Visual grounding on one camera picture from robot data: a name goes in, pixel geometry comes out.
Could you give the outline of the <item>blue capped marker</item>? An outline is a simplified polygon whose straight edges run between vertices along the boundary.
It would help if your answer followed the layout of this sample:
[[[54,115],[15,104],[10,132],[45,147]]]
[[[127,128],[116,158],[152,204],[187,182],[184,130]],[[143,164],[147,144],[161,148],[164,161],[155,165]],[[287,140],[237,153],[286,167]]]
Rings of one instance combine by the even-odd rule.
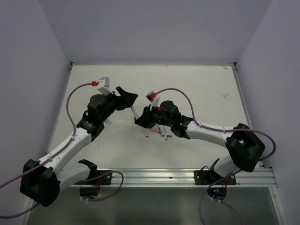
[[[131,106],[130,108],[131,108],[132,113],[133,113],[133,115],[134,115],[134,119],[135,119],[135,120],[139,119],[139,116],[138,116],[138,114],[137,114],[137,112],[136,112],[134,106]]]

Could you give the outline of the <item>clear white pen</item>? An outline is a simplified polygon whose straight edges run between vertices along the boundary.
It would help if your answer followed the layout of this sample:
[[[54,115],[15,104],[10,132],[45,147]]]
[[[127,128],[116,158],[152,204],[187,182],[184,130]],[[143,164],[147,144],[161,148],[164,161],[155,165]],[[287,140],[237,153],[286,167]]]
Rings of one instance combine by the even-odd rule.
[[[161,128],[160,125],[157,125],[157,130],[158,130],[158,132],[160,133],[160,135],[161,135],[162,137],[165,136],[165,134],[164,134],[164,132],[163,132],[163,130],[162,130],[162,128]]]

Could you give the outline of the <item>pink highlighter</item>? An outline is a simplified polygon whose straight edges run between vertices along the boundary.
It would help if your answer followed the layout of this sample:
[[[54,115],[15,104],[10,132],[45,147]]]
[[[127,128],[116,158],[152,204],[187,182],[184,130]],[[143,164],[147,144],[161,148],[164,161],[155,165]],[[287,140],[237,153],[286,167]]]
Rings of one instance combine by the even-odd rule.
[[[150,131],[153,132],[153,133],[157,133],[158,132],[156,126],[153,126],[152,128],[150,128]]]

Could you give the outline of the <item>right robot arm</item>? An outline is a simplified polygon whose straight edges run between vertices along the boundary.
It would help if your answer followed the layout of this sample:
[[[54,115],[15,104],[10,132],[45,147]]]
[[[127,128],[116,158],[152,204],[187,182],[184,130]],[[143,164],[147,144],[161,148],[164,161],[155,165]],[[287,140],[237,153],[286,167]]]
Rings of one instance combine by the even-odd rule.
[[[146,106],[135,124],[143,128],[166,126],[179,138],[202,140],[226,148],[229,154],[218,158],[207,172],[201,174],[214,184],[221,183],[227,175],[237,170],[252,172],[265,150],[263,142],[247,125],[240,123],[236,127],[209,128],[182,115],[173,101],[169,100],[162,102],[159,107]]]

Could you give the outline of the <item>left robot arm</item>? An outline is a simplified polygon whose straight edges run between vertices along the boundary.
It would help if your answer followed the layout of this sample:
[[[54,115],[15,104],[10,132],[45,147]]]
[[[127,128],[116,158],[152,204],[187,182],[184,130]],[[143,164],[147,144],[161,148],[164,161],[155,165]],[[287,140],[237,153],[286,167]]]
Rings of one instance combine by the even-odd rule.
[[[48,207],[64,188],[78,182],[92,184],[98,180],[97,166],[88,160],[80,160],[70,177],[65,175],[64,167],[100,135],[111,114],[132,107],[138,98],[137,94],[126,92],[121,87],[116,87],[116,90],[118,95],[104,91],[93,95],[82,119],[73,125],[72,134],[38,161],[30,159],[25,163],[20,185],[22,194]]]

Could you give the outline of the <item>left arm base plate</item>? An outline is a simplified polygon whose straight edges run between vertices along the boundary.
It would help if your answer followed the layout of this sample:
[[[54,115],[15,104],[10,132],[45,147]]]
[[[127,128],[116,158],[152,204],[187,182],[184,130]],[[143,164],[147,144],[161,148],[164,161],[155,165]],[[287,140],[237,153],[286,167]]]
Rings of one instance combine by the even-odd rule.
[[[95,170],[88,176],[88,179],[94,179],[88,181],[92,185],[111,185],[112,173],[110,170]]]

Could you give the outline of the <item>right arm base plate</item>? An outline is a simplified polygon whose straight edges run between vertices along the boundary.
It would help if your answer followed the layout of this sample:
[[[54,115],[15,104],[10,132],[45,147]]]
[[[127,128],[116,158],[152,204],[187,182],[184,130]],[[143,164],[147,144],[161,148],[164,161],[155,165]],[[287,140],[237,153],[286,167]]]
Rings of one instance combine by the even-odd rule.
[[[226,180],[220,181],[222,179],[221,176],[216,174],[214,171],[209,170],[195,170],[194,171],[194,181],[196,185],[211,185],[212,183],[216,183],[216,185],[236,185],[235,176],[229,177]]]

